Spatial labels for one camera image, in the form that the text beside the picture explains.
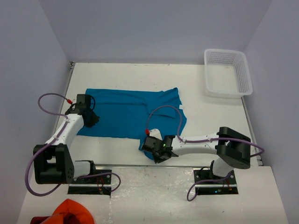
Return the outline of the blue t shirt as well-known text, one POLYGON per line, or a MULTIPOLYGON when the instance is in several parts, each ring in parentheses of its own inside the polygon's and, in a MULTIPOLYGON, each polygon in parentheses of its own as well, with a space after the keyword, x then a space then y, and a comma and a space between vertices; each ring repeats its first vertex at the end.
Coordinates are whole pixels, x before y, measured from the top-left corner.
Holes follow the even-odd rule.
POLYGON ((99 122, 83 127, 78 135, 145 139, 145 129, 158 129, 161 136, 182 133, 187 118, 180 108, 182 102, 178 89, 166 91, 128 91, 87 89, 86 94, 95 98, 95 113, 99 122))

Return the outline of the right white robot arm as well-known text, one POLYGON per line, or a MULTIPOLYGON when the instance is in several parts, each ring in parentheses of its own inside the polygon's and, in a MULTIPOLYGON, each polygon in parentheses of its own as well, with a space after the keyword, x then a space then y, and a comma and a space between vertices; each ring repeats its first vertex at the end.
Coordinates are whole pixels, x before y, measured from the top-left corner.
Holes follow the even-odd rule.
POLYGON ((211 182, 220 183, 233 169, 250 168, 250 143, 249 137, 228 127, 220 127, 218 132, 199 140, 175 135, 162 138, 158 129, 152 129, 141 150, 151 154, 156 164, 186 154, 217 155, 211 162, 208 177, 211 182))

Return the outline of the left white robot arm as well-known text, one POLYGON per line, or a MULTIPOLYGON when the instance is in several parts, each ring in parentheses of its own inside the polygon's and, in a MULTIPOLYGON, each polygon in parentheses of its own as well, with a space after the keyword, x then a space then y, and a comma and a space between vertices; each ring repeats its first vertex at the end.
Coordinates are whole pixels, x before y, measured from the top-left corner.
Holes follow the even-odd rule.
POLYGON ((78 177, 86 183, 97 178, 94 162, 75 161, 70 153, 71 144, 83 128, 95 126, 100 117, 96 115, 95 99, 88 94, 78 94, 76 102, 62 114, 64 120, 54 135, 43 145, 36 145, 33 154, 35 180, 38 184, 69 184, 78 177))

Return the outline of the white plastic basket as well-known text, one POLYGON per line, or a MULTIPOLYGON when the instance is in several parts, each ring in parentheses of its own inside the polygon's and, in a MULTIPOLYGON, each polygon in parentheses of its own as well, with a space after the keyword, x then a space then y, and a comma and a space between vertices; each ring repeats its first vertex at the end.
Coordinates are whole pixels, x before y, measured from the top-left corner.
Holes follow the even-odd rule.
POLYGON ((239 99, 253 93, 247 58, 243 52, 206 49, 204 67, 208 96, 239 99))

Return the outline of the orange t shirt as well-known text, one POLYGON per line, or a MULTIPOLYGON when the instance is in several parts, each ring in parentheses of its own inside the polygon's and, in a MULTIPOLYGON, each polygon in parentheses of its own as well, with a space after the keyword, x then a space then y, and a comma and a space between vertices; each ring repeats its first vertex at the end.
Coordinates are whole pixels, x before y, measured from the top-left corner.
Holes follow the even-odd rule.
POLYGON ((91 213, 71 199, 63 201, 53 212, 46 224, 94 224, 91 213))

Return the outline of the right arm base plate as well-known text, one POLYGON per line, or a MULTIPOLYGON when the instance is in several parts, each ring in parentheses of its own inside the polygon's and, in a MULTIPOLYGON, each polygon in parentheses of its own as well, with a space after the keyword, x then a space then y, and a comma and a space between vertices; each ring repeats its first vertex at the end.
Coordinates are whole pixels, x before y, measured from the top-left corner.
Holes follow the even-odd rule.
MULTIPOLYGON (((194 175, 194 182, 210 179, 208 167, 195 168, 193 170, 193 175, 194 175)), ((199 196, 239 194, 234 171, 232 171, 230 176, 224 181, 204 182, 204 183, 197 184, 195 186, 195 192, 199 196)))

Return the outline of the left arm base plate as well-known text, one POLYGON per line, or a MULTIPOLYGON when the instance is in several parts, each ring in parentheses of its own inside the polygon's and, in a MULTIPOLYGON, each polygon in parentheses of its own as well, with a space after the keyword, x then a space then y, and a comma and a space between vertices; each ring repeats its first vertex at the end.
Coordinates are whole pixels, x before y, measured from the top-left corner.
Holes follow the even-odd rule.
POLYGON ((111 196, 111 175, 80 178, 73 180, 68 187, 68 195, 111 196))

